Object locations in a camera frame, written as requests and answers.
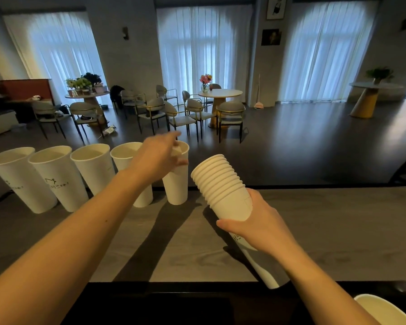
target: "round table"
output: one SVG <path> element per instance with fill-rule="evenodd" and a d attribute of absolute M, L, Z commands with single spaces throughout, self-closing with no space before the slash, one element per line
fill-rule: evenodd
<path fill-rule="evenodd" d="M 213 98 L 212 114 L 216 114 L 217 106 L 224 103 L 226 101 L 226 98 L 237 97 L 237 96 L 240 96 L 242 93 L 243 92 L 240 90 L 213 89 L 212 91 L 208 91 L 208 92 L 200 91 L 198 93 L 198 95 L 201 97 Z M 217 119 L 215 117 L 213 117 L 210 120 L 209 127 L 214 129 L 217 126 L 216 122 L 217 122 Z"/>
<path fill-rule="evenodd" d="M 96 99 L 96 97 L 105 96 L 106 94 L 110 94 L 110 91 L 105 91 L 105 92 L 100 92 L 100 93 L 92 93 L 92 94 L 87 94 L 87 95 L 77 96 L 77 97 L 66 95 L 65 98 L 68 98 L 68 99 L 84 99 L 85 103 L 91 103 L 92 105 L 97 106 L 96 114 L 104 115 L 104 111 L 102 110 L 101 106 L 99 105 L 98 100 Z M 105 116 L 103 116 L 102 118 L 99 119 L 99 123 L 101 125 L 106 124 L 104 118 L 105 118 Z M 97 126 L 98 123 L 90 123 L 89 125 L 90 126 Z"/>
<path fill-rule="evenodd" d="M 374 106 L 378 99 L 379 89 L 401 89 L 402 85 L 394 83 L 379 83 L 373 82 L 353 82 L 349 83 L 352 87 L 364 88 L 361 97 L 358 99 L 355 107 L 353 107 L 350 116 L 359 117 L 361 119 L 369 119 L 373 117 Z"/>

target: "sheer white curtain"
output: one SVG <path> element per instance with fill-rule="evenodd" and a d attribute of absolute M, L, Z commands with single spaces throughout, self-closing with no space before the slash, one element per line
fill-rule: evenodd
<path fill-rule="evenodd" d="M 62 103 L 67 78 L 87 72 L 98 74 L 106 84 L 89 19 L 85 12 L 56 12 L 3 16 L 30 78 L 51 78 Z M 111 104 L 108 95 L 98 97 Z"/>
<path fill-rule="evenodd" d="M 165 87 L 198 93 L 199 78 L 245 93 L 252 5 L 157 10 L 159 50 Z"/>
<path fill-rule="evenodd" d="M 373 26 L 377 1 L 294 3 L 281 101 L 346 100 Z"/>

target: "person's right arm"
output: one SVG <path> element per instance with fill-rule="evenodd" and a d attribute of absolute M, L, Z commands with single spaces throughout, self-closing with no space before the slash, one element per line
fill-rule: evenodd
<path fill-rule="evenodd" d="M 295 285 L 317 325 L 379 325 L 365 309 L 311 260 L 276 209 L 248 189 L 253 211 L 246 221 L 222 219 L 218 227 L 242 236 L 254 248 L 274 257 Z"/>

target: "broom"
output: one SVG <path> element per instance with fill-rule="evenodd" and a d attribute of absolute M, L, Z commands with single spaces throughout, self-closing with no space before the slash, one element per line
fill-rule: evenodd
<path fill-rule="evenodd" d="M 257 92 L 257 103 L 254 105 L 255 109 L 262 109 L 263 104 L 260 102 L 260 74 L 258 75 L 258 92 Z"/>

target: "forearm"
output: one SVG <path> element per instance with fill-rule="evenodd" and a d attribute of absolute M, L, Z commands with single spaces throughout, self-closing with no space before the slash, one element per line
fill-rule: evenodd
<path fill-rule="evenodd" d="M 120 172 L 8 268 L 0 276 L 0 324 L 59 324 L 144 188 Z"/>
<path fill-rule="evenodd" d="M 279 261 L 317 325 L 379 325 L 299 246 Z"/>

